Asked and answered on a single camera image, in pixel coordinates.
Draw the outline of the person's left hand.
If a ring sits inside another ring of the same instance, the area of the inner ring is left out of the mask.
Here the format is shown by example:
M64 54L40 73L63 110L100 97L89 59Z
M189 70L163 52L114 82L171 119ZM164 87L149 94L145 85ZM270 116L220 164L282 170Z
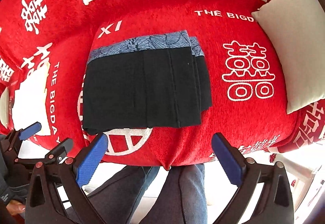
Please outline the person's left hand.
M25 205L16 200L11 200L6 208L12 216L25 212Z

